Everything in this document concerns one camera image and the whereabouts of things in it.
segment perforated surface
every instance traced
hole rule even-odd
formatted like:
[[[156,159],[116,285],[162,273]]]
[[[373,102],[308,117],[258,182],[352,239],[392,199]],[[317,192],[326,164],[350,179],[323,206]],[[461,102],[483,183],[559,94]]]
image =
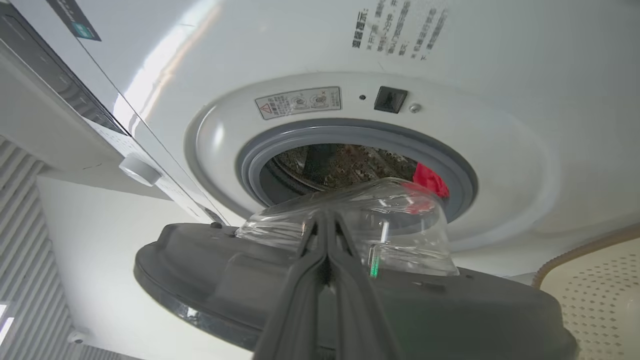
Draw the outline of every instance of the perforated surface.
[[[541,289],[562,306],[581,360],[639,359],[640,240],[627,241],[551,270]]]

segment ribbed wall panel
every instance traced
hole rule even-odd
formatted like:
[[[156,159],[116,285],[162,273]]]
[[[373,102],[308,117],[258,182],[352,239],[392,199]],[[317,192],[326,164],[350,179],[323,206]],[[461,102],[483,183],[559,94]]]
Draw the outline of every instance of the ribbed wall panel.
[[[43,166],[0,136],[0,302],[14,317],[0,359],[120,360],[67,342],[73,324],[36,187]]]

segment green light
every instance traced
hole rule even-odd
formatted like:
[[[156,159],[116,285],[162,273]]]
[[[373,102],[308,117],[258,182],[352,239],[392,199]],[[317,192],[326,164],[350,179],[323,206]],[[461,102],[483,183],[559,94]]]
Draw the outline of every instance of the green light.
[[[371,271],[369,272],[370,277],[378,277],[378,264],[380,263],[380,257],[374,256],[371,261]]]

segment black clamp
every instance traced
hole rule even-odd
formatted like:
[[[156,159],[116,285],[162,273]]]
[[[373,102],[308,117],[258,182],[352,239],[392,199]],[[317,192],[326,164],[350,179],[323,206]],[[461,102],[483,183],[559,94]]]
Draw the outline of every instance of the black clamp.
[[[397,342],[342,217],[333,211],[318,211],[307,229],[254,360],[319,357],[318,295],[325,286],[335,288],[337,297],[336,359],[400,359]]]

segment washing machine door opening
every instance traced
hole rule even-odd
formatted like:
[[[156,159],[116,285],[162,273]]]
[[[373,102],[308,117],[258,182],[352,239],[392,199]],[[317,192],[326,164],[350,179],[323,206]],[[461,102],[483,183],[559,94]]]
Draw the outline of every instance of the washing machine door opening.
[[[308,120],[271,129],[239,157],[241,183],[272,206],[301,195],[345,188],[383,177],[413,181],[417,168],[439,181],[449,222],[471,205],[477,179],[450,147],[403,127],[351,119]]]

